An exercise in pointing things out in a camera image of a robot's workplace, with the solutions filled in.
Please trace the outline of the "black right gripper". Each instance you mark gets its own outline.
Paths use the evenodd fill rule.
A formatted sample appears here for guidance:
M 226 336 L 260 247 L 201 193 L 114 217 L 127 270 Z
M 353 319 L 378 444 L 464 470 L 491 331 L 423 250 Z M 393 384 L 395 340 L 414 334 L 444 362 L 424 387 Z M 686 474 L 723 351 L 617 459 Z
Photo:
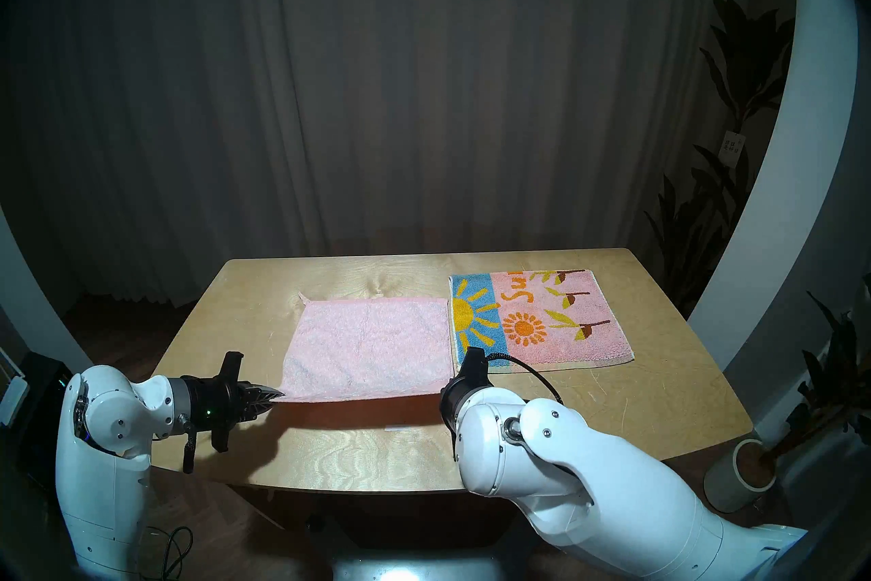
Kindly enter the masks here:
M 482 348 L 470 346 L 462 361 L 462 378 L 452 378 L 441 391 L 439 413 L 452 435 L 457 434 L 463 404 L 474 392 L 489 386 L 487 354 Z

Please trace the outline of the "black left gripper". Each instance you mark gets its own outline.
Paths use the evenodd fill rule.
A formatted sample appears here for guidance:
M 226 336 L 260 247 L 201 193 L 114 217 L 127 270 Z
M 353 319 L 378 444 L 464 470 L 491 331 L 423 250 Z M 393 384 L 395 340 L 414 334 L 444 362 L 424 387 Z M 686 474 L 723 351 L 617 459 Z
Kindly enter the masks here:
M 269 399 L 284 396 L 278 389 L 245 382 L 246 398 L 257 400 L 243 402 L 239 374 L 244 355 L 240 352 L 227 352 L 219 373 L 211 378 L 183 375 L 189 397 L 190 410 L 182 413 L 182 430 L 187 435 L 185 454 L 196 453 L 197 434 L 210 432 L 213 448 L 218 453 L 228 450 L 229 435 L 233 427 L 243 420 L 245 414 L 264 414 L 274 405 Z

